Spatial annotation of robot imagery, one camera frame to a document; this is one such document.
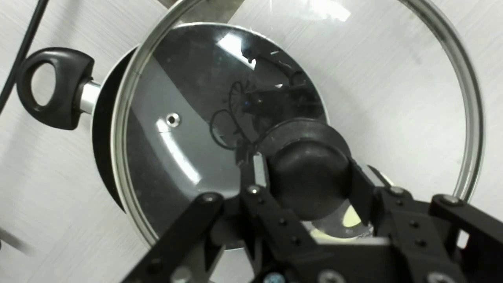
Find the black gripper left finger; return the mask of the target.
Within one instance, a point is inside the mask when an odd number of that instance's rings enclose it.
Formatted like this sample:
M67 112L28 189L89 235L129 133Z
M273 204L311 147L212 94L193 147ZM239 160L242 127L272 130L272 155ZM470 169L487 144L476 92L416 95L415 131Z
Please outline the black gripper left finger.
M300 219L278 205L256 180L264 160L240 164L240 191L232 199L198 196L155 241L121 283L207 283L223 252L239 244L251 265L251 283L314 283L314 240Z

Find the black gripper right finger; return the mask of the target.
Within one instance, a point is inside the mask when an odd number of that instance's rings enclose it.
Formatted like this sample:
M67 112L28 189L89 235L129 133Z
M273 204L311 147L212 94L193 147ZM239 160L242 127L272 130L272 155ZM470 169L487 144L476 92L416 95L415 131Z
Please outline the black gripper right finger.
M375 169L350 163L349 202L391 243L408 283L503 283L503 224L456 197L418 202Z

